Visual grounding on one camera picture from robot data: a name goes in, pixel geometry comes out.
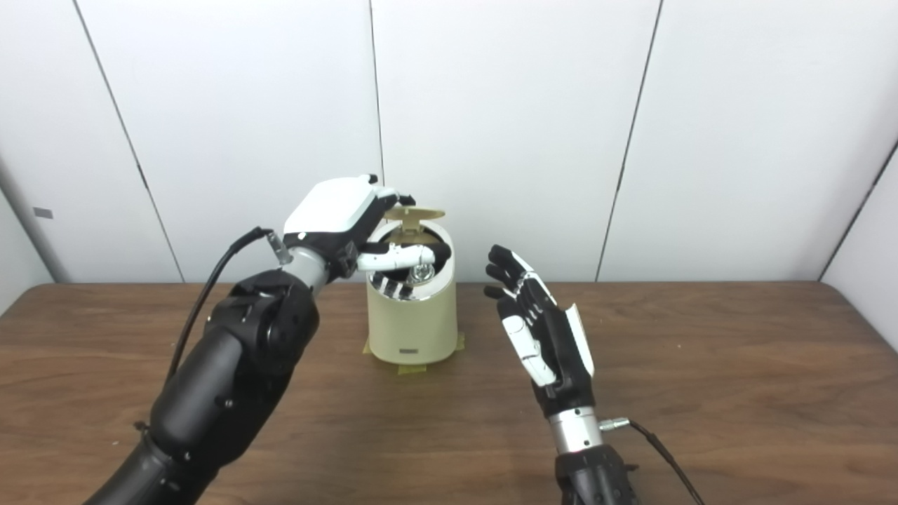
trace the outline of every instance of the wooden table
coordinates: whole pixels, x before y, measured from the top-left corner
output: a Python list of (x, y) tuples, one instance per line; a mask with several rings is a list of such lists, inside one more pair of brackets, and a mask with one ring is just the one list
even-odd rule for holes
[[(831, 288), (551, 288), (580, 306), (599, 412), (656, 432), (709, 505), (898, 503), (898, 359)], [(81, 503), (118, 467), (197, 292), (48, 285), (0, 318), (0, 503)], [(559, 502), (548, 426), (480, 286), (459, 289), (466, 349), (420, 374), (362, 354), (360, 285), (319, 305), (283, 401), (201, 503)], [(641, 465), (644, 505), (690, 503), (638, 434), (606, 440)]]

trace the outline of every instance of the black cable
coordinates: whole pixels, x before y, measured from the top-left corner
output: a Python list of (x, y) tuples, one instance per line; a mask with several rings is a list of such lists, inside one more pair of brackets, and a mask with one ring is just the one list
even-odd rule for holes
[(633, 427), (634, 430), (642, 433), (642, 435), (648, 440), (648, 443), (658, 451), (658, 454), (661, 455), (662, 458), (665, 459), (668, 465), (670, 465), (677, 476), (680, 477), (682, 484), (686, 486), (686, 489), (689, 490), (689, 494), (692, 495), (692, 499), (695, 500), (698, 505), (705, 505), (705, 501), (699, 496), (699, 492), (695, 490), (695, 486), (689, 482), (689, 477), (686, 476), (686, 473), (683, 472), (680, 465), (677, 464), (676, 460), (674, 460), (674, 455), (667, 451), (667, 447), (661, 443), (661, 440), (658, 439), (655, 433), (652, 433), (649, 430), (646, 430), (641, 424), (630, 420), (629, 425)]
[(221, 260), (218, 260), (218, 264), (215, 268), (212, 269), (212, 274), (209, 276), (209, 280), (206, 281), (206, 285), (203, 286), (203, 290), (199, 292), (199, 297), (197, 297), (196, 303), (193, 304), (193, 308), (190, 309), (190, 315), (187, 316), (187, 321), (184, 323), (184, 328), (180, 331), (180, 337), (178, 337), (178, 342), (174, 345), (174, 354), (172, 355), (172, 363), (169, 366), (168, 375), (165, 376), (165, 384), (168, 384), (172, 377), (174, 377), (175, 372), (178, 371), (178, 366), (180, 365), (180, 357), (184, 354), (184, 348), (187, 346), (187, 339), (190, 336), (190, 330), (193, 328), (193, 324), (197, 321), (197, 316), (199, 315), (199, 311), (202, 310), (203, 304), (206, 303), (206, 298), (209, 297), (209, 292), (212, 291), (212, 288), (215, 286), (218, 281), (218, 277), (222, 274), (222, 270), (225, 269), (225, 265), (233, 258), (235, 254), (237, 254), (242, 248), (246, 247), (249, 244), (259, 240), (265, 235), (272, 233), (272, 230), (266, 228), (260, 228), (256, 226), (252, 228), (246, 235), (238, 238), (231, 247), (228, 247), (227, 252), (224, 253)]

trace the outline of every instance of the cable connector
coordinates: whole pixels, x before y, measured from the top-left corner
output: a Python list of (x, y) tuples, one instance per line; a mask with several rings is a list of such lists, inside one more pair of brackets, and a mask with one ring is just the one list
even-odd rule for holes
[(293, 254), (291, 254), (284, 245), (284, 241), (281, 240), (277, 233), (274, 231), (269, 231), (265, 234), (265, 236), (269, 240), (269, 245), (271, 246), (271, 250), (275, 252), (275, 256), (277, 256), (277, 261), (283, 267), (289, 262), (293, 261)]
[(629, 419), (625, 417), (616, 417), (614, 419), (606, 419), (599, 421), (599, 431), (614, 431), (618, 428), (629, 426)]

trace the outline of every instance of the white wall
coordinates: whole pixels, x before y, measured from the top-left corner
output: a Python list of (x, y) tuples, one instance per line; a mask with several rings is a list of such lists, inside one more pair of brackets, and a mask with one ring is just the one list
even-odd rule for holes
[(666, 2), (599, 279), (817, 279), (897, 84), (896, 2)]
[(823, 276), (898, 350), (898, 155)]
[(0, 2), (0, 68), (0, 179), (57, 278), (180, 281), (72, 2)]
[(461, 280), (499, 243), (593, 280), (657, 0), (374, 0), (386, 183), (446, 210)]
[[(324, 179), (381, 173), (367, 0), (80, 0), (188, 281)], [(222, 279), (277, 266), (255, 244)]]
[[(462, 280), (493, 243), (595, 279), (658, 0), (78, 4), (187, 280), (359, 173), (447, 211)], [(816, 279), (898, 137), (895, 27), (665, 4), (599, 279)], [(0, 182), (51, 270), (179, 280), (74, 5), (1, 3), (0, 68)]]
[(0, 315), (28, 288), (53, 282), (6, 197), (0, 192)]

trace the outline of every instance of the metal object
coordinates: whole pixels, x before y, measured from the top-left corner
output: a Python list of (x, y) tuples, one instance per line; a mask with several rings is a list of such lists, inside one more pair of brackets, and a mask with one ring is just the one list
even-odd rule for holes
[(431, 280), (436, 275), (434, 265), (415, 265), (409, 269), (409, 284), (421, 284)]
[(614, 431), (618, 428), (623, 428), (624, 426), (629, 426), (629, 419), (625, 417), (616, 417), (614, 419), (599, 421), (600, 431)]
[(549, 418), (559, 454), (579, 452), (602, 445), (602, 432), (592, 407), (560, 412)]
[(275, 232), (271, 232), (266, 235), (269, 240), (269, 245), (271, 246), (271, 250), (275, 252), (275, 256), (277, 256), (277, 261), (283, 267), (289, 262), (293, 261), (293, 254), (287, 250), (284, 245), (284, 241), (281, 240), (279, 236)]

